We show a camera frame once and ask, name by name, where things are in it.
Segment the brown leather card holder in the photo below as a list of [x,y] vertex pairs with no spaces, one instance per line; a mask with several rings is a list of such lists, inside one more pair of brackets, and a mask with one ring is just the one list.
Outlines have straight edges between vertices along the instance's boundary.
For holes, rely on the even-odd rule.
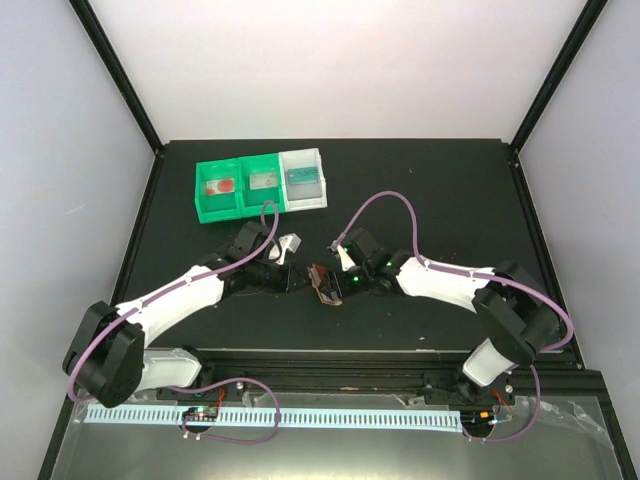
[[324,305],[338,307],[343,304],[342,293],[337,275],[319,264],[311,264],[308,276],[320,302]]

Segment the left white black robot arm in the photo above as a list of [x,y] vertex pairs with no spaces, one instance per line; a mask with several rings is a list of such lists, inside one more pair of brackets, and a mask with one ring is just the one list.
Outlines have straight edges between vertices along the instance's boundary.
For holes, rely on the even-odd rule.
[[236,238],[203,257],[168,284],[137,299],[91,305],[63,360],[74,401],[94,399],[106,408],[139,391],[162,388],[207,397],[215,376],[195,348],[151,349],[162,334],[196,312],[247,288],[289,293],[307,285],[287,260],[301,244],[295,233],[245,223]]

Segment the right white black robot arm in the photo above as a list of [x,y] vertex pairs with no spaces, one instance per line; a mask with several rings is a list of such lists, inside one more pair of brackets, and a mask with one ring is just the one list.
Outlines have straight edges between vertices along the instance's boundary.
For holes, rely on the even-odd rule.
[[473,269],[433,261],[409,250],[391,251],[365,229],[330,247],[335,270],[312,266],[309,277],[322,303],[339,306],[361,291],[450,304],[476,314],[485,331],[454,379],[457,396],[476,403],[500,375],[529,366],[560,327],[560,315],[543,300],[528,273],[513,262]]

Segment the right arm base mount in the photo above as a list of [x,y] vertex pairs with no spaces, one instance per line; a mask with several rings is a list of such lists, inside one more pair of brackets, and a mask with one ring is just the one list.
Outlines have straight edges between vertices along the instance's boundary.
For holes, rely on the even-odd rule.
[[502,402],[514,404],[514,387],[509,374],[500,374],[488,386],[479,386],[460,369],[431,369],[422,374],[421,395],[427,403],[450,407],[489,407]]

